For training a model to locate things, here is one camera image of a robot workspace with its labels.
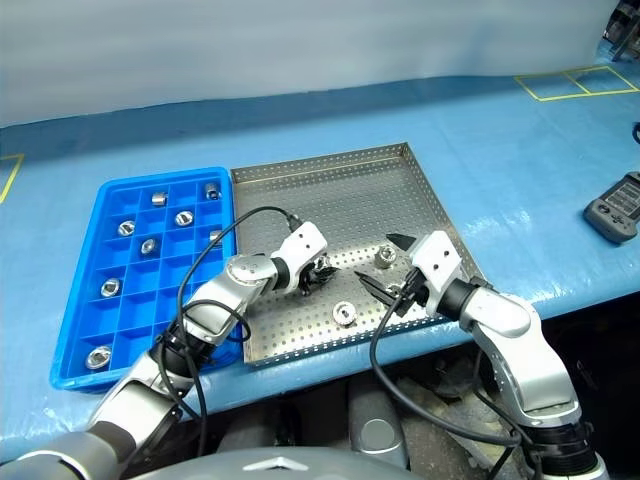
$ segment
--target metal nut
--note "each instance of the metal nut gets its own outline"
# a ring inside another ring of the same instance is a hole
[[[129,237],[133,235],[133,231],[136,229],[136,223],[133,220],[125,220],[118,225],[118,235],[121,237]]]
[[[209,232],[209,243],[215,241],[216,238],[218,238],[218,235],[220,235],[220,230],[211,230]]]
[[[398,258],[398,254],[388,245],[381,246],[373,257],[373,263],[378,268],[389,268]]]
[[[216,187],[215,183],[207,183],[204,186],[204,196],[209,200],[217,200],[220,198],[220,193],[218,192],[218,187]]]
[[[120,280],[117,278],[107,278],[100,287],[100,295],[104,298],[115,297],[120,292]]]
[[[105,367],[111,360],[111,347],[106,345],[96,347],[89,352],[84,364],[89,370],[98,370]]]
[[[178,212],[176,214],[175,222],[179,227],[188,227],[193,223],[193,212],[189,210]]]
[[[356,321],[358,313],[356,307],[350,302],[338,302],[333,307],[333,319],[338,325],[347,327]]]
[[[142,255],[150,255],[156,249],[157,243],[153,238],[147,238],[142,245],[140,245],[140,253]]]
[[[167,204],[167,192],[155,192],[151,195],[151,203],[154,207],[164,207]]]

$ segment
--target black cable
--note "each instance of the black cable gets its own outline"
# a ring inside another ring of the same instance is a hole
[[[514,450],[515,450],[514,447],[507,447],[504,449],[504,452],[502,452],[502,455],[500,455],[500,458],[498,459],[498,461],[495,463],[491,471],[487,474],[487,477],[485,480],[493,480],[494,478],[496,478],[496,475],[498,475],[498,472],[500,471],[502,466],[506,463],[506,461],[509,459],[509,457],[511,456]]]
[[[398,308],[402,300],[403,300],[402,295],[398,295],[396,300],[393,302],[393,304],[389,307],[387,312],[382,317],[382,320],[380,320],[380,325],[378,325],[378,328],[376,329],[376,331],[373,334],[373,337],[371,338],[371,344],[369,346],[369,360],[371,361],[371,367],[373,368],[374,373],[378,377],[378,380],[380,380],[380,382],[387,388],[387,390],[389,390],[396,397],[396,399],[398,399],[398,401],[400,401],[400,403],[402,403],[405,407],[407,407],[413,413],[433,423],[434,425],[446,430],[449,433],[452,433],[459,437],[463,437],[476,442],[489,443],[492,445],[501,445],[503,447],[513,447],[513,448],[518,447],[520,445],[520,441],[522,440],[522,437],[520,433],[518,433],[517,431],[514,432],[514,435],[511,437],[503,437],[503,436],[490,435],[490,434],[484,434],[484,433],[467,430],[466,428],[463,428],[459,425],[451,423],[448,420],[440,418],[434,415],[433,413],[423,409],[418,404],[416,404],[413,400],[411,400],[408,396],[406,396],[398,387],[396,387],[396,385],[389,379],[389,377],[387,377],[387,375],[384,373],[384,370],[382,370],[382,367],[378,363],[378,359],[376,358],[376,347],[378,345],[378,340],[380,339],[380,335],[382,335],[382,332],[384,331],[384,328],[387,325],[389,318],[391,318],[391,315]]]
[[[527,434],[527,432],[525,432],[524,429],[520,425],[518,425],[516,423],[516,421],[513,418],[511,418],[511,416],[507,412],[502,410],[498,405],[496,405],[491,400],[489,400],[487,397],[482,395],[482,393],[480,393],[480,362],[482,360],[483,354],[484,354],[484,352],[481,349],[478,349],[478,354],[476,355],[476,361],[475,361],[475,364],[473,366],[472,390],[473,390],[474,395],[482,403],[484,403],[487,407],[489,407],[491,410],[493,410],[498,416],[500,416],[504,421],[506,421],[509,425],[511,425],[511,427],[513,427],[513,429],[516,430],[520,434],[520,436],[522,437],[522,443],[526,444],[527,446],[529,446],[531,448],[534,448],[535,447],[535,443],[533,442],[533,440],[531,440],[531,437]],[[496,464],[491,469],[491,472],[489,472],[489,475],[487,475],[487,480],[493,479],[495,477],[495,475],[498,474],[498,471],[500,470],[500,468],[502,468],[502,465],[507,461],[507,459],[509,458],[511,453],[513,453],[513,450],[509,451],[508,448],[505,449],[505,451],[502,454],[502,456],[498,459]],[[535,464],[535,472],[534,472],[533,480],[541,479],[542,478],[542,462],[541,462],[541,459],[537,454],[530,455],[530,457],[531,457],[531,459],[533,460],[533,462]]]
[[[194,300],[193,302],[189,302],[187,305],[184,306],[184,315],[186,317],[188,317],[190,320],[193,320],[193,318],[191,316],[189,316],[189,314],[187,312],[189,310],[191,310],[193,307],[197,307],[198,305],[212,305],[214,307],[222,308],[229,315],[234,317],[238,321],[238,323],[242,327],[244,327],[244,329],[247,331],[246,335],[241,337],[241,338],[227,337],[226,340],[231,340],[232,342],[237,342],[237,343],[243,343],[243,342],[246,342],[247,340],[249,340],[251,338],[251,327],[249,326],[249,322],[247,322],[247,319],[243,315],[241,315],[238,312],[236,312],[229,305],[226,305],[226,304],[224,304],[222,302],[219,302],[217,300],[204,298],[204,299],[201,299],[201,300]]]
[[[162,377],[162,381],[166,385],[167,390],[169,392],[169,395],[194,420],[195,419],[199,419],[199,421],[200,421],[200,439],[199,439],[199,442],[198,442],[198,452],[196,454],[196,456],[198,456],[198,457],[202,456],[202,454],[204,453],[205,445],[206,445],[206,437],[207,437],[207,420],[206,420],[207,419],[207,405],[206,405],[206,399],[204,397],[204,391],[202,389],[202,383],[200,382],[199,372],[198,372],[198,369],[197,369],[197,367],[195,365],[195,362],[193,361],[193,357],[191,356],[191,353],[189,352],[189,345],[187,343],[187,332],[186,332],[186,329],[185,329],[185,326],[184,326],[184,308],[182,306],[182,298],[184,297],[184,290],[185,290],[187,284],[189,283],[189,279],[193,275],[193,272],[202,263],[202,261],[207,256],[207,254],[222,240],[222,238],[225,235],[227,235],[229,232],[231,232],[240,223],[245,221],[247,218],[251,217],[252,215],[255,215],[258,212],[262,212],[262,211],[275,211],[275,212],[281,213],[282,215],[284,215],[286,217],[286,219],[287,219],[287,221],[289,223],[289,228],[291,230],[293,230],[294,222],[297,222],[298,224],[300,223],[300,221],[297,219],[297,217],[295,217],[294,215],[291,215],[289,212],[287,212],[286,210],[284,210],[282,208],[279,208],[279,207],[263,206],[263,207],[258,207],[258,208],[254,208],[253,210],[250,210],[249,212],[245,213],[240,218],[238,218],[231,225],[229,225],[228,227],[223,229],[216,236],[216,238],[213,239],[213,241],[211,241],[209,243],[209,245],[207,245],[207,247],[202,251],[202,253],[200,253],[198,258],[196,258],[196,260],[193,262],[193,264],[191,265],[191,267],[187,271],[186,275],[182,279],[182,283],[180,283],[180,286],[178,288],[178,295],[177,295],[177,299],[176,299],[176,304],[177,304],[176,324],[178,326],[178,332],[176,332],[176,333],[178,333],[178,335],[177,335],[178,338],[185,345],[185,360],[187,362],[187,368],[189,369],[189,375],[193,379],[194,386],[196,387],[196,393],[197,393],[197,397],[198,397],[198,405],[199,405],[199,408],[200,408],[200,415],[198,415],[191,407],[189,407],[185,403],[185,401],[180,397],[178,391],[175,389],[175,387],[173,387],[173,385],[169,381],[169,377],[168,377],[166,369],[165,369],[164,358],[163,358],[164,354],[165,354],[165,345],[164,345],[164,343],[161,343],[161,345],[160,345],[160,355],[159,355],[159,361],[158,361],[158,368],[160,370],[160,375]],[[244,325],[245,325],[245,328],[246,328],[248,326],[248,324],[246,323],[244,318],[242,319],[242,321],[244,322]]]

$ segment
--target remote control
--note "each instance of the remote control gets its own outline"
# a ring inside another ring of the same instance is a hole
[[[627,173],[585,208],[584,217],[614,243],[635,237],[640,217],[640,172]]]

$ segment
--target blue plastic tray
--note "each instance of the blue plastic tray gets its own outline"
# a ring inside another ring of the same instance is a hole
[[[214,183],[220,196],[206,197],[205,185]],[[154,192],[168,194],[165,206],[151,203]],[[190,210],[190,226],[175,224],[176,213]],[[122,237],[118,226],[135,222],[133,235]],[[176,312],[178,285],[196,256],[209,243],[209,233],[233,221],[231,182],[223,168],[114,180],[104,184],[96,199],[76,267],[50,381],[56,388],[104,390],[116,382],[169,324]],[[147,256],[141,243],[153,238],[159,246]],[[186,302],[194,289],[222,271],[235,254],[235,236],[229,233],[194,272],[185,289]],[[120,279],[120,293],[103,298],[107,278]],[[241,336],[240,327],[234,335]],[[112,349],[111,361],[100,370],[85,366],[97,346]],[[213,355],[216,366],[242,355],[242,346],[225,342]]]

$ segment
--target blue table surface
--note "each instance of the blue table surface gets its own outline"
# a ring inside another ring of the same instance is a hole
[[[614,68],[640,85],[637,63]],[[637,93],[542,103],[500,77],[192,102],[0,130],[0,154],[25,154],[0,205],[0,459],[82,428],[100,400],[52,389],[48,373],[105,181],[408,141],[485,276],[548,318],[640,290],[640,239],[612,245],[581,216],[590,200],[640,169],[630,135],[636,121]],[[380,357],[388,363],[466,340],[443,324],[387,338]],[[209,409],[366,369],[367,349],[263,368],[235,363],[204,376]]]

